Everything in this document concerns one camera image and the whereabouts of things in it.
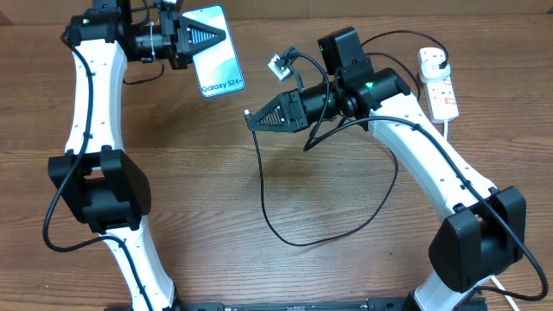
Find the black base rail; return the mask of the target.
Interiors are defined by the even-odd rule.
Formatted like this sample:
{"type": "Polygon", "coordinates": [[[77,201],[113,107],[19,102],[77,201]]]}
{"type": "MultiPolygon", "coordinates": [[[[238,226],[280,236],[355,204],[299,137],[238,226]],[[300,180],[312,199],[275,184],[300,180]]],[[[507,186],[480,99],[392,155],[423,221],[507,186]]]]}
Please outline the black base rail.
{"type": "Polygon", "coordinates": [[[406,298],[372,298],[367,301],[333,302],[291,302],[235,304],[223,303],[182,303],[177,310],[187,311],[401,311],[414,310],[408,307],[406,298]]]}

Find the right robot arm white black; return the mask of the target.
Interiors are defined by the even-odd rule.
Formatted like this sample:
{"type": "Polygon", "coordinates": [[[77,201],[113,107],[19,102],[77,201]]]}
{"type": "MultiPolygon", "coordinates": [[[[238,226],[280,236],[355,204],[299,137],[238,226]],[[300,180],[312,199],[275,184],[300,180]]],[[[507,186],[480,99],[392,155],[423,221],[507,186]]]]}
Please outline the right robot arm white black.
{"type": "Polygon", "coordinates": [[[245,120],[253,132],[309,130],[343,116],[391,150],[428,196],[440,221],[429,247],[433,271],[403,301],[405,310],[456,310],[524,255],[526,202],[474,170],[424,115],[408,84],[392,69],[375,71],[355,29],[318,41],[323,80],[275,96],[245,120]]]}

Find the white charger plug adapter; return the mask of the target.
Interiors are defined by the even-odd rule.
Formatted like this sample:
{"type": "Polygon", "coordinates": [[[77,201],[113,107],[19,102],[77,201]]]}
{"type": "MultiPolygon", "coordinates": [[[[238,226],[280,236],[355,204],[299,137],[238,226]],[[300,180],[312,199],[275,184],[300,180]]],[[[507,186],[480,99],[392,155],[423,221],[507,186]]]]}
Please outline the white charger plug adapter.
{"type": "Polygon", "coordinates": [[[447,63],[444,68],[440,68],[442,63],[437,60],[426,60],[420,65],[420,79],[423,83],[434,83],[444,80],[450,76],[451,67],[447,63]]]}

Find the white power strip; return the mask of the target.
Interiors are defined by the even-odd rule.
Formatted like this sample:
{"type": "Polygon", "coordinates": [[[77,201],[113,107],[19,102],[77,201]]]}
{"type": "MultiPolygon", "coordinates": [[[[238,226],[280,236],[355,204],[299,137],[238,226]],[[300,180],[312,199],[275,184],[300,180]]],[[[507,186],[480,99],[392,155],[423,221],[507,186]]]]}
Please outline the white power strip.
{"type": "MultiPolygon", "coordinates": [[[[421,48],[417,54],[417,60],[420,71],[420,65],[423,61],[437,60],[443,63],[445,61],[445,53],[440,48],[421,48]]],[[[459,109],[450,76],[438,82],[423,83],[423,86],[432,123],[447,123],[459,116],[459,109]]]]}

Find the blue Galaxy smartphone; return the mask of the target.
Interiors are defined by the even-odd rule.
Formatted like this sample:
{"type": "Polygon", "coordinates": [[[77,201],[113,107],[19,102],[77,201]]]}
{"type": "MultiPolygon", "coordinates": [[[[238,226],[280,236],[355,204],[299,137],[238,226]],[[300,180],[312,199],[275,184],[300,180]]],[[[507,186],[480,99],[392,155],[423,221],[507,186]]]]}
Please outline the blue Galaxy smartphone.
{"type": "Polygon", "coordinates": [[[186,11],[182,14],[197,22],[222,29],[226,38],[193,57],[201,94],[206,97],[236,92],[245,87],[225,12],[220,5],[186,11]]]}

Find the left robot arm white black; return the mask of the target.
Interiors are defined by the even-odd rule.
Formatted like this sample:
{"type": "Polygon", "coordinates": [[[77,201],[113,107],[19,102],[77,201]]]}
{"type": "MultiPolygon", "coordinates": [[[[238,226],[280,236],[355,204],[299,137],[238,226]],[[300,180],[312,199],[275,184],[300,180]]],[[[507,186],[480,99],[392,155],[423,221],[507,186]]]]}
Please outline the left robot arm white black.
{"type": "Polygon", "coordinates": [[[74,16],[61,34],[71,50],[76,86],[72,129],[64,152],[48,161],[54,201],[64,201],[88,225],[97,243],[114,256],[134,310],[183,310],[162,266],[148,216],[152,207],[146,174],[124,150],[121,97],[129,63],[160,62],[182,70],[198,65],[201,52],[230,41],[226,22],[209,22],[181,11],[179,1],[144,5],[158,20],[135,22],[127,1],[96,1],[74,16]]]}

